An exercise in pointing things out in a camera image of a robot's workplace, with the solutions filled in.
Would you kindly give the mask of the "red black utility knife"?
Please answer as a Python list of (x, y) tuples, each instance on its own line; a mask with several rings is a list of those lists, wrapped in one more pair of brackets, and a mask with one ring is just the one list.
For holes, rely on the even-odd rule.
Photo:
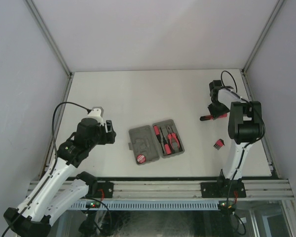
[(218, 117), (214, 117), (213, 115), (207, 115), (207, 116), (201, 116), (200, 121), (208, 121), (208, 120), (215, 120), (215, 119), (221, 119), (221, 118), (226, 118), (227, 114), (223, 114)]

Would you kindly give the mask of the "grey plastic tool case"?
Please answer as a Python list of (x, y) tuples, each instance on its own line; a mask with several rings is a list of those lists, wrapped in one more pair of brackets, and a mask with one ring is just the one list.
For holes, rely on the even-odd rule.
[[(153, 130), (153, 127), (157, 125), (160, 129), (162, 128), (164, 135), (167, 137), (167, 126), (171, 126), (173, 131), (177, 134), (177, 137), (180, 141), (181, 145), (181, 151), (172, 151), (171, 155), (166, 155), (162, 153), (161, 146), (156, 138), (155, 132)], [(180, 135), (178, 133), (177, 127), (175, 125), (175, 122), (172, 119), (156, 122), (152, 125), (145, 125), (137, 128), (132, 128), (129, 130), (129, 137), (130, 137), (130, 143), (129, 143), (129, 149), (133, 152), (135, 162), (136, 157), (139, 154), (143, 154), (146, 156), (146, 162), (142, 164), (136, 164), (137, 165), (144, 165), (151, 162), (155, 162), (159, 160), (160, 158), (172, 158), (174, 156), (182, 155), (185, 152), (185, 148), (183, 146), (183, 143), (181, 141)]]

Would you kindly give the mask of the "black electrical tape roll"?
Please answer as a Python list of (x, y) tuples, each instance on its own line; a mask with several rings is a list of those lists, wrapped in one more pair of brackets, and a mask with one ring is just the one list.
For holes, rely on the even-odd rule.
[(145, 163), (146, 162), (146, 156), (143, 155), (143, 154), (137, 155), (136, 162), (137, 162), (137, 164)]

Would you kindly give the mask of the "red-handled screwdriver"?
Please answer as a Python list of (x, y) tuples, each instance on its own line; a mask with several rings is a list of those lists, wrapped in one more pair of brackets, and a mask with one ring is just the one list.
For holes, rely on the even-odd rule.
[(162, 128), (160, 129), (162, 138), (163, 138), (163, 145), (164, 145), (164, 150), (165, 150), (165, 154), (171, 155), (172, 154), (172, 150), (170, 148), (169, 142), (168, 142), (168, 138), (164, 135)]
[(158, 140), (158, 142), (159, 142), (159, 144), (160, 144), (160, 146), (161, 146), (162, 153), (164, 154), (164, 149), (163, 149), (163, 145), (162, 145), (162, 141), (161, 141), (161, 135), (160, 135), (160, 131), (159, 131), (158, 126), (155, 125), (155, 126), (153, 127), (153, 130), (154, 130), (155, 135), (156, 135), (156, 138), (157, 138), (157, 140)]

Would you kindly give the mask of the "red black pliers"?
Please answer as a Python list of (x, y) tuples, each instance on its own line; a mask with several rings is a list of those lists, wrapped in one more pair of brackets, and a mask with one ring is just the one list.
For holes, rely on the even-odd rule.
[(167, 132), (168, 132), (167, 137), (168, 137), (170, 148), (172, 149), (173, 152), (175, 151), (180, 152), (182, 147), (180, 145), (180, 141), (177, 137), (177, 134), (173, 131), (172, 127), (169, 125), (167, 126)]

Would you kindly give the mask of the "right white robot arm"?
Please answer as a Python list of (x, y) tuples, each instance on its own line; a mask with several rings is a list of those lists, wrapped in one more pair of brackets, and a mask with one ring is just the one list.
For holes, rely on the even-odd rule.
[(253, 144), (265, 135), (265, 124), (259, 101), (243, 98), (219, 80), (209, 83), (209, 90), (211, 104), (208, 109), (213, 119), (229, 114), (227, 131), (231, 146), (217, 181), (218, 194), (228, 197), (240, 186), (245, 159)]

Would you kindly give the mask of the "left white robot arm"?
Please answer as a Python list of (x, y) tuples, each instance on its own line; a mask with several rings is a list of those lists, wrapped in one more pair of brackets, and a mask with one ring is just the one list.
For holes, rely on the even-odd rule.
[(59, 146), (51, 167), (33, 191), (17, 208), (9, 207), (5, 211), (3, 216), (8, 229), (21, 237), (46, 237), (72, 204), (82, 197), (94, 197), (98, 181), (86, 171), (78, 174), (60, 194), (58, 191), (95, 146), (113, 144), (115, 137), (111, 120), (101, 124), (94, 118), (82, 119), (76, 132)]

